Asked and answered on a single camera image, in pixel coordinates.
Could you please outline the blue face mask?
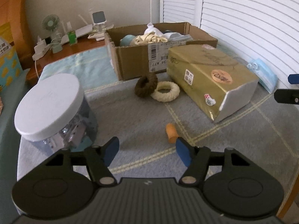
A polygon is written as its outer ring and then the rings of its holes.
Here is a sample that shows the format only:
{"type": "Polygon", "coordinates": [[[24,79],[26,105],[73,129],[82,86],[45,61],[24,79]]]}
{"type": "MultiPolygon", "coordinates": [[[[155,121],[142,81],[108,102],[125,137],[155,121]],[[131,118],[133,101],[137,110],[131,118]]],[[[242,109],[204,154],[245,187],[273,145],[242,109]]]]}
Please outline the blue face mask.
{"type": "Polygon", "coordinates": [[[277,75],[264,63],[261,59],[252,60],[247,64],[247,68],[253,72],[258,78],[259,83],[272,94],[277,81],[277,75]]]}
{"type": "Polygon", "coordinates": [[[187,34],[187,35],[183,35],[183,34],[180,34],[178,32],[168,32],[168,33],[165,33],[163,35],[168,41],[172,41],[172,42],[175,42],[175,41],[192,41],[193,38],[187,34]]]}

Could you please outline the brown scrunchie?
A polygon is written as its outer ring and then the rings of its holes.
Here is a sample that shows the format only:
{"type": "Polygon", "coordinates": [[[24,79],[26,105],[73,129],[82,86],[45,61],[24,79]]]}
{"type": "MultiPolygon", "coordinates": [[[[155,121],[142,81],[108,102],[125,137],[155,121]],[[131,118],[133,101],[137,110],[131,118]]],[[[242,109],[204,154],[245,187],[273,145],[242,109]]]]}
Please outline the brown scrunchie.
{"type": "Polygon", "coordinates": [[[134,92],[140,98],[150,96],[157,88],[158,78],[154,72],[142,76],[136,83],[134,92]]]}

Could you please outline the blue cap plush toy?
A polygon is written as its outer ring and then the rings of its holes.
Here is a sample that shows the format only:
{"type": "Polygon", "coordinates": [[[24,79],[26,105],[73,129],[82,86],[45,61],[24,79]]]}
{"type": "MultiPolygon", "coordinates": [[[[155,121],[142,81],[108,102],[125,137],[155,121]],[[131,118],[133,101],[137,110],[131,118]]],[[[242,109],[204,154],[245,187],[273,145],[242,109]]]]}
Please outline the blue cap plush toy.
{"type": "Polygon", "coordinates": [[[135,38],[136,38],[136,36],[134,36],[132,34],[128,34],[128,35],[124,36],[120,40],[120,46],[130,46],[131,42],[134,41],[135,38]]]}

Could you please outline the cream cloth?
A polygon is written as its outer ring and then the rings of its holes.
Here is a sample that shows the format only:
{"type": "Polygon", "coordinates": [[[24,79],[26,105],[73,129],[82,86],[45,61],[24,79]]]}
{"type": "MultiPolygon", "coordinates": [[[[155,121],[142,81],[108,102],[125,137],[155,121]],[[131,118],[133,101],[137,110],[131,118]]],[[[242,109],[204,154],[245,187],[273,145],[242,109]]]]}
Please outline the cream cloth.
{"type": "Polygon", "coordinates": [[[167,43],[168,39],[163,36],[158,36],[154,32],[147,33],[144,35],[138,35],[134,39],[135,45],[145,45],[149,43],[167,43]]]}

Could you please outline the white cloth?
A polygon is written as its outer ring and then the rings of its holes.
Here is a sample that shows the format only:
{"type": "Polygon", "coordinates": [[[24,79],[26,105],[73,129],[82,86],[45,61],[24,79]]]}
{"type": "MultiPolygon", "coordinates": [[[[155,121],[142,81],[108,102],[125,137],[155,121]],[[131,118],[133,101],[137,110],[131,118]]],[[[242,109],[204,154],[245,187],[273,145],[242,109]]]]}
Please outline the white cloth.
{"type": "Polygon", "coordinates": [[[157,36],[163,36],[164,35],[159,29],[154,27],[153,23],[151,23],[151,22],[149,24],[147,24],[147,29],[144,31],[144,34],[148,34],[148,33],[153,33],[157,36]]]}

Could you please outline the grey plaid mat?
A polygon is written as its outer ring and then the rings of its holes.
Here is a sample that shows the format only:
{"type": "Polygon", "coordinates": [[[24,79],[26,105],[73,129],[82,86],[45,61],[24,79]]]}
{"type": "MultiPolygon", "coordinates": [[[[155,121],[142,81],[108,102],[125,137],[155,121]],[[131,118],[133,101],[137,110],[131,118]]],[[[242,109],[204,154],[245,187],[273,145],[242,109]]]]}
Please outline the grey plaid mat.
{"type": "Polygon", "coordinates": [[[85,91],[97,117],[96,145],[116,136],[120,150],[110,166],[116,178],[179,177],[185,167],[168,143],[165,127],[176,126],[191,145],[213,151],[232,147],[277,178],[289,192],[298,174],[298,110],[279,104],[258,86],[248,105],[212,122],[183,91],[169,103],[134,94],[136,82],[117,81],[85,91]]]}

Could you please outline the gold tissue pack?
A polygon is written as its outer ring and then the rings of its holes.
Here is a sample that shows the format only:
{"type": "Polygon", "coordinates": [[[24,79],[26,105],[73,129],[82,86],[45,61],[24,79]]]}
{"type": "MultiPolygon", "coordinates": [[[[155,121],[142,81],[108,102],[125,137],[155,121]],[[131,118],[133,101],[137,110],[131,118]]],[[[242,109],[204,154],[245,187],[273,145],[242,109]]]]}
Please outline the gold tissue pack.
{"type": "Polygon", "coordinates": [[[246,66],[208,44],[171,47],[167,73],[214,122],[246,106],[258,85],[246,66]]]}

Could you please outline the clear jar white lid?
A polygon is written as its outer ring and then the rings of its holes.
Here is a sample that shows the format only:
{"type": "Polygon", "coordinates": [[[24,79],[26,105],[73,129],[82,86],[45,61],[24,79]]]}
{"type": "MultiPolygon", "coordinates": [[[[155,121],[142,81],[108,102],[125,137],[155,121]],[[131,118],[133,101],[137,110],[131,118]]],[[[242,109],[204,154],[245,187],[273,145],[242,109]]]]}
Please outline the clear jar white lid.
{"type": "Polygon", "coordinates": [[[37,83],[19,103],[14,125],[28,144],[46,156],[62,148],[80,152],[92,145],[98,132],[83,87],[67,73],[37,83]]]}

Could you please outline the white louvered door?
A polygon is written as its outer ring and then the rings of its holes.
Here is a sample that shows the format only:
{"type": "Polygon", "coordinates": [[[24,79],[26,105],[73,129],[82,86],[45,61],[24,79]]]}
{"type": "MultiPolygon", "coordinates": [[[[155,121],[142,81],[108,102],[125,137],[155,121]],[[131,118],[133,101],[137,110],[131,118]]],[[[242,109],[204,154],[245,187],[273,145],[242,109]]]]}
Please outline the white louvered door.
{"type": "Polygon", "coordinates": [[[242,59],[261,59],[289,88],[298,73],[298,0],[160,0],[162,22],[189,22],[242,59]]]}

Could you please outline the teal towel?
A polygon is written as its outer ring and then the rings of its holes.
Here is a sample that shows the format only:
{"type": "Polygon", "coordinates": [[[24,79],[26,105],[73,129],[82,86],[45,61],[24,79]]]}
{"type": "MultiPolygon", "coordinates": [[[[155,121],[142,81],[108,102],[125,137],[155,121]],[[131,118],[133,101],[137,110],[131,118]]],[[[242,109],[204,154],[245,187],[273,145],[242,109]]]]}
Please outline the teal towel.
{"type": "Polygon", "coordinates": [[[45,66],[39,81],[61,73],[75,75],[85,91],[118,81],[106,46],[71,55],[45,66]]]}

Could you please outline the cardboard box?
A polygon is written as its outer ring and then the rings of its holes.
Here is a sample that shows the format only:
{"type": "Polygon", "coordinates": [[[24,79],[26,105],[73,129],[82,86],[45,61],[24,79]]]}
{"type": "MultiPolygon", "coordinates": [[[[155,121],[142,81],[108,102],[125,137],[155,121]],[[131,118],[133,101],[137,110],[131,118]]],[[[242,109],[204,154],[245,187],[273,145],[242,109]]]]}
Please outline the cardboard box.
{"type": "Polygon", "coordinates": [[[217,47],[218,39],[207,32],[191,25],[189,22],[156,23],[154,27],[161,32],[167,30],[182,35],[190,35],[190,41],[170,41],[145,45],[121,46],[121,39],[127,35],[143,35],[147,26],[131,25],[108,29],[105,32],[105,43],[110,55],[110,62],[119,80],[130,80],[149,72],[162,72],[167,68],[168,49],[180,45],[208,44],[217,47]]]}

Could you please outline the wooden nightstand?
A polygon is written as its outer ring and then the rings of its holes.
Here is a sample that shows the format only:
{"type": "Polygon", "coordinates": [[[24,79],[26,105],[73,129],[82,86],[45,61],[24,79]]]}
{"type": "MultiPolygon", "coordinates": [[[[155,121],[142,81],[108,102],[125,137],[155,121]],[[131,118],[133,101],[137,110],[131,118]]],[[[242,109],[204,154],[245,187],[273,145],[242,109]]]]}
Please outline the wooden nightstand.
{"type": "Polygon", "coordinates": [[[78,43],[75,45],[69,45],[68,43],[62,46],[62,51],[58,53],[53,53],[52,51],[47,51],[47,53],[41,59],[33,64],[26,76],[26,81],[30,86],[36,85],[38,82],[38,76],[41,75],[43,68],[48,64],[56,62],[58,60],[64,59],[66,57],[84,52],[87,50],[92,50],[94,48],[99,48],[105,46],[105,41],[97,41],[96,39],[88,39],[87,36],[78,38],[78,43]]]}

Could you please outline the green bottle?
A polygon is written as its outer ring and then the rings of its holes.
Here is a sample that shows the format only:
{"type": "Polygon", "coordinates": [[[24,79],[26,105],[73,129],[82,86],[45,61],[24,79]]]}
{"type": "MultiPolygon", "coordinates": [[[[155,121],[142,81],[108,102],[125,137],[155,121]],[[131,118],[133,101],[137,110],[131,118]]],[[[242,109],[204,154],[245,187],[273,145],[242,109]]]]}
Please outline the green bottle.
{"type": "Polygon", "coordinates": [[[76,32],[75,32],[75,30],[73,30],[70,22],[67,22],[66,25],[67,25],[67,29],[68,29],[67,35],[68,35],[69,43],[70,43],[70,45],[74,45],[78,42],[77,37],[76,37],[76,32]]]}

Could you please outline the white power strip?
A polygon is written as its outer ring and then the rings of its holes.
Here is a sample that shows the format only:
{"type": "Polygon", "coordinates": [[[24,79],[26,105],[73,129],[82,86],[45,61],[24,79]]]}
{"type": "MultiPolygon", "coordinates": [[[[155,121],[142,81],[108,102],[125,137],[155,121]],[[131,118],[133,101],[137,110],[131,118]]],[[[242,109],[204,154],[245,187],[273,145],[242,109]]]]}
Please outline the white power strip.
{"type": "Polygon", "coordinates": [[[32,56],[33,60],[37,61],[40,58],[44,57],[49,49],[50,44],[47,45],[46,41],[38,36],[38,42],[34,47],[34,55],[32,56]]]}

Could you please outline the white remote control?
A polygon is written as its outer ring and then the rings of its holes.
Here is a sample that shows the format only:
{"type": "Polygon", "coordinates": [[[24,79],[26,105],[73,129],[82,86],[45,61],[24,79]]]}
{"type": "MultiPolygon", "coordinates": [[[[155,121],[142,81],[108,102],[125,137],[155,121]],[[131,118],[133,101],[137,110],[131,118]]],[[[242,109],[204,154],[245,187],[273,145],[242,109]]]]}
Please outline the white remote control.
{"type": "Polygon", "coordinates": [[[90,34],[88,36],[88,39],[96,39],[96,41],[102,41],[104,40],[104,33],[90,34]]]}

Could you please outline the white router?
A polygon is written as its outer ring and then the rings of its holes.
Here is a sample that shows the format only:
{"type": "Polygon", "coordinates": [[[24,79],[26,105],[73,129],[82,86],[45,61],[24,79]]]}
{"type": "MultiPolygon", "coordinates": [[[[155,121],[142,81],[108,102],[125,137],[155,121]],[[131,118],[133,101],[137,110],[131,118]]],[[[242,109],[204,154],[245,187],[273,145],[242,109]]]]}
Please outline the white router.
{"type": "MultiPolygon", "coordinates": [[[[85,35],[87,35],[87,34],[89,34],[89,33],[92,32],[92,30],[93,30],[93,24],[89,24],[83,18],[83,16],[81,14],[78,14],[78,16],[85,23],[84,27],[81,27],[81,28],[75,30],[76,37],[80,38],[80,37],[85,36],[85,35]]],[[[67,35],[69,24],[70,24],[70,22],[67,22],[67,26],[65,26],[64,22],[61,21],[61,25],[62,25],[62,28],[63,28],[63,31],[64,31],[64,36],[61,38],[61,42],[60,42],[61,45],[64,45],[65,43],[69,42],[69,38],[68,38],[68,35],[67,35]]]]}

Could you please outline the white phone stand screen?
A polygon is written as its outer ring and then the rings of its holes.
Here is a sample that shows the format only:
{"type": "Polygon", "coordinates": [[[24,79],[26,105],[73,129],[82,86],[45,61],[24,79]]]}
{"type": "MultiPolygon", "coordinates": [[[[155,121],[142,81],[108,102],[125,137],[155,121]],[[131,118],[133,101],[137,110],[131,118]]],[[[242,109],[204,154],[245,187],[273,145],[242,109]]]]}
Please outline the white phone stand screen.
{"type": "Polygon", "coordinates": [[[104,11],[94,12],[93,9],[90,9],[89,14],[93,24],[93,30],[90,34],[105,33],[114,27],[113,23],[107,23],[104,11]]]}

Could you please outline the small green desk fan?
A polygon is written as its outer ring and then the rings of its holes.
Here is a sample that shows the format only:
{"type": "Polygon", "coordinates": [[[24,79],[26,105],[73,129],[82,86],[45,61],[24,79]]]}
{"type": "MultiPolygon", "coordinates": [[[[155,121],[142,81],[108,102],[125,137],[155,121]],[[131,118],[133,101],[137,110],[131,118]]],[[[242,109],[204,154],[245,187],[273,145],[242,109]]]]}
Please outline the small green desk fan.
{"type": "Polygon", "coordinates": [[[46,16],[42,22],[42,28],[50,33],[50,45],[52,48],[52,53],[56,54],[62,51],[61,39],[62,35],[58,32],[60,25],[60,19],[55,14],[50,14],[46,16]]]}

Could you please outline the wooden headboard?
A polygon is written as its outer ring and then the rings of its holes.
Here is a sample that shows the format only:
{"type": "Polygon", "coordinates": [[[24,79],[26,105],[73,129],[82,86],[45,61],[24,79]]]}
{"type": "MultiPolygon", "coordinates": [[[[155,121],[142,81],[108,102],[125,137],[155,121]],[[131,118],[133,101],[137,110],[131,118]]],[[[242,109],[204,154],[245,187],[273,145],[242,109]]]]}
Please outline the wooden headboard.
{"type": "Polygon", "coordinates": [[[25,0],[1,0],[1,25],[10,22],[14,45],[23,69],[32,66],[33,38],[26,18],[25,0]]]}

